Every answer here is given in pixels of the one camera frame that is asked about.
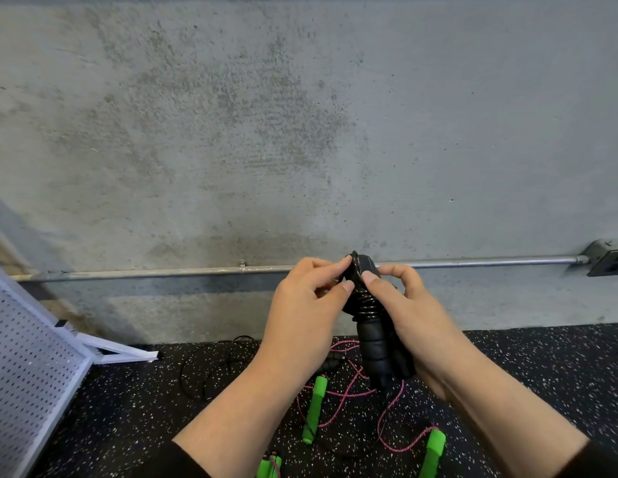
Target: metal pipe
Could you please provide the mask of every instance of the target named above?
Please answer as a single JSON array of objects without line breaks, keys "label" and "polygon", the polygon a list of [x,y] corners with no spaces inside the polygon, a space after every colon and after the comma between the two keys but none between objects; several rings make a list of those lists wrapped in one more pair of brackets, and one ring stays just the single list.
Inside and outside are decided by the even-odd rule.
[{"label": "metal pipe", "polygon": [[[418,260],[378,263],[398,263],[413,268],[460,268],[477,266],[517,266],[517,265],[584,265],[589,263],[585,255],[553,257],[500,257],[446,260]],[[293,265],[241,265],[207,268],[170,268],[165,270],[113,270],[109,272],[42,272],[29,275],[12,275],[14,281],[75,281],[75,280],[115,280],[115,279],[157,279],[166,277],[198,277],[201,275],[237,275],[243,273],[286,273]]]}]

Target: perforated metal panel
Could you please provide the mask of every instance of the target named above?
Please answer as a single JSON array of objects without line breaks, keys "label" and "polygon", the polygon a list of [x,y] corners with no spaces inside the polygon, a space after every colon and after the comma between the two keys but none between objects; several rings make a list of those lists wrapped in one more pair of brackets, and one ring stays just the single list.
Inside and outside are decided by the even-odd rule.
[{"label": "perforated metal panel", "polygon": [[92,353],[0,269],[0,478],[24,476]]}]

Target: person's left hand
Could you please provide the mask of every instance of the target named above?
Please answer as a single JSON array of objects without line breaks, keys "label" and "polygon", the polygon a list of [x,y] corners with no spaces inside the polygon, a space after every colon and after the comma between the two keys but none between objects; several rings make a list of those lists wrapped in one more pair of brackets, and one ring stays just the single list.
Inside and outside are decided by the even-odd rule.
[{"label": "person's left hand", "polygon": [[350,264],[350,255],[337,263],[303,258],[278,285],[257,355],[270,371],[281,369],[302,386],[324,362],[333,324],[353,291],[352,281],[335,279]]}]

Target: concrete wall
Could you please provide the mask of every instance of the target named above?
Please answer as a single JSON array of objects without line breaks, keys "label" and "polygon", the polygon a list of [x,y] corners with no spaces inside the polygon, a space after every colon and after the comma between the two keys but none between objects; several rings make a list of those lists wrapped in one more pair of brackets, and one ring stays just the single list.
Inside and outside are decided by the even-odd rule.
[{"label": "concrete wall", "polygon": [[[0,0],[0,234],[39,271],[618,238],[618,0],[78,1]],[[618,278],[422,274],[464,328],[618,321]],[[279,278],[33,292],[188,341],[259,335]]]}]

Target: black rubber floor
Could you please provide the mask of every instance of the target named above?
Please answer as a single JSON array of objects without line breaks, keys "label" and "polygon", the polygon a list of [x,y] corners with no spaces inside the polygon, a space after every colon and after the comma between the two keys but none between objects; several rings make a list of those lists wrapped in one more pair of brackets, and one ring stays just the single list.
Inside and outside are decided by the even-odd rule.
[{"label": "black rubber floor", "polygon": [[[467,332],[491,359],[520,379],[591,436],[618,452],[618,324],[559,328],[525,328]],[[204,405],[188,398],[178,384],[181,365],[200,344],[154,346],[160,362],[95,366],[33,472],[34,477],[125,477],[174,436]],[[246,342],[234,353],[249,359],[254,345]],[[227,344],[200,349],[183,369],[186,390],[201,396],[202,377],[226,358]],[[219,369],[208,383],[214,394],[241,369]],[[345,366],[330,376],[329,389],[344,391],[353,376]],[[276,386],[276,382],[263,385]],[[395,395],[399,383],[392,390]],[[356,382],[352,392],[366,390]],[[301,402],[305,410],[310,394]],[[322,422],[338,406],[328,396]],[[385,398],[377,394],[347,400],[336,420],[319,433],[322,445],[301,442],[302,420],[291,406],[273,437],[271,450],[283,455],[286,477],[412,477],[422,463],[425,439],[408,452],[393,453],[382,444],[360,459],[344,459],[332,450],[356,453],[375,440],[377,418]],[[498,476],[471,433],[445,403],[417,380],[389,412],[383,438],[393,448],[409,444],[430,423],[447,435],[439,477]]]}]

